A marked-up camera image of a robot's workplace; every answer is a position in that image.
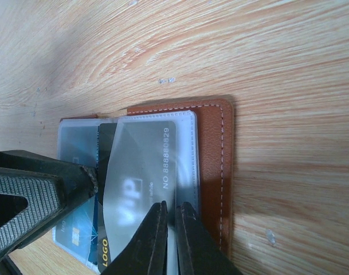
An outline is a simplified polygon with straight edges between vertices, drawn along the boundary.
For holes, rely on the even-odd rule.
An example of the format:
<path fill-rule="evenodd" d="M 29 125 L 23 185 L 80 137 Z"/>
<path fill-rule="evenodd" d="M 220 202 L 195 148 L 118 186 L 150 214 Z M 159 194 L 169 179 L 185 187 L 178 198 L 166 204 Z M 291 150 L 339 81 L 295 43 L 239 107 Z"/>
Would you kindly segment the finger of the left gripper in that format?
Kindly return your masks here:
<path fill-rule="evenodd" d="M 72 164 L 24 150 L 0 152 L 0 260 L 44 235 L 66 216 Z M 85 180 L 92 190 L 97 172 Z"/>

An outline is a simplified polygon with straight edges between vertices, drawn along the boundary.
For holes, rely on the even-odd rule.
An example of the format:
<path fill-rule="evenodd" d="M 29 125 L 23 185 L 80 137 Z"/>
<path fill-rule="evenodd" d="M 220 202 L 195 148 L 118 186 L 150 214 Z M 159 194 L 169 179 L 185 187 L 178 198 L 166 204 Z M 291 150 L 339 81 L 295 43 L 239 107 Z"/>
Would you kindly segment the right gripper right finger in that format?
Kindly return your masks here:
<path fill-rule="evenodd" d="M 221 252 L 193 206 L 184 202 L 175 210 L 180 274 L 241 274 Z"/>

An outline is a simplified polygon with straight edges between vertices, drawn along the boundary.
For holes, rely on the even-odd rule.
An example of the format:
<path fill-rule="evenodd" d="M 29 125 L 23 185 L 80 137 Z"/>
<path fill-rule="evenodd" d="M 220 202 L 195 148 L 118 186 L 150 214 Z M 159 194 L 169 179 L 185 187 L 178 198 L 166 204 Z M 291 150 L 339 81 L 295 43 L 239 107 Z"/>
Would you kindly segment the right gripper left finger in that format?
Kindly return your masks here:
<path fill-rule="evenodd" d="M 166 274 L 168 212 L 154 203 L 124 250 L 102 274 Z"/>

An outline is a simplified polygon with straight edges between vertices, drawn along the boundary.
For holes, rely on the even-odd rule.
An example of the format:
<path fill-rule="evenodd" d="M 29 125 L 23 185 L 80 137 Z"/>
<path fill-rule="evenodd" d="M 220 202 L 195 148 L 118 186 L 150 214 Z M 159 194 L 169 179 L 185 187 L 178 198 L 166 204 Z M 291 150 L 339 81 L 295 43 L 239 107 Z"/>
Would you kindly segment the black VIP logo card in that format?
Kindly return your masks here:
<path fill-rule="evenodd" d="M 99 126 L 98 269 L 124 250 L 156 202 L 175 202 L 177 128 L 173 121 Z"/>

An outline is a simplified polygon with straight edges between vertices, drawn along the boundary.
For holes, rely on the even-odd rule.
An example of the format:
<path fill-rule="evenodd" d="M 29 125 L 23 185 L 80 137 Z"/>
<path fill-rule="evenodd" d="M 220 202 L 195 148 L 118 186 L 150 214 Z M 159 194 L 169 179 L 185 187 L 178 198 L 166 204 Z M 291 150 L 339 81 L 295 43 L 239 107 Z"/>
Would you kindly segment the brown leather card holder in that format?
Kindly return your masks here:
<path fill-rule="evenodd" d="M 225 99 L 199 99 L 136 105 L 124 115 L 193 111 L 199 120 L 199 177 L 202 222 L 226 256 L 232 250 L 234 109 Z"/>

